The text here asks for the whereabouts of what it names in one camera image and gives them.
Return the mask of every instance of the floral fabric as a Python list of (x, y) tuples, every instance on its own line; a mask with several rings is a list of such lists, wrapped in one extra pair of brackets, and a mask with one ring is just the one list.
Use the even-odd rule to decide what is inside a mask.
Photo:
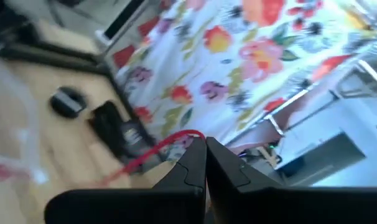
[(197, 129), (226, 144), (350, 58), (368, 38), (350, 21), (327, 0), (176, 1), (117, 78), (157, 139)]

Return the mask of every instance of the clear plastic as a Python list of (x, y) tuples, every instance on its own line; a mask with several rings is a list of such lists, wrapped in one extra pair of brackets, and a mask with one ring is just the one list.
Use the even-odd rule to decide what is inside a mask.
[(40, 168), (38, 117), (29, 89), (0, 60), (0, 181), (28, 176), (47, 180)]

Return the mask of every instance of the red wire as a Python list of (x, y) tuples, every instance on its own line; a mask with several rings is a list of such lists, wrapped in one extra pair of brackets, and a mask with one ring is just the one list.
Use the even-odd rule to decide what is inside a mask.
[(205, 136), (200, 131), (197, 131), (197, 130), (178, 131), (178, 132), (171, 134), (170, 136), (166, 137), (164, 140), (159, 142), (158, 145), (156, 145), (152, 149), (148, 150), (141, 157), (138, 157), (137, 159), (133, 160), (132, 162), (130, 162), (125, 167), (118, 169), (118, 170), (114, 171), (113, 173), (111, 173), (109, 176), (105, 177), (100, 182), (100, 185), (101, 186), (109, 185), (110, 182), (116, 180), (119, 176), (123, 175), (124, 173), (129, 173), (134, 168), (136, 168), (137, 166), (143, 164), (144, 161), (146, 161), (150, 156), (152, 156), (155, 153), (157, 153), (158, 151), (160, 151), (163, 147), (174, 143), (176, 139), (184, 137), (185, 135), (188, 135), (188, 134), (196, 134), (196, 135), (200, 136), (203, 140), (205, 140)]

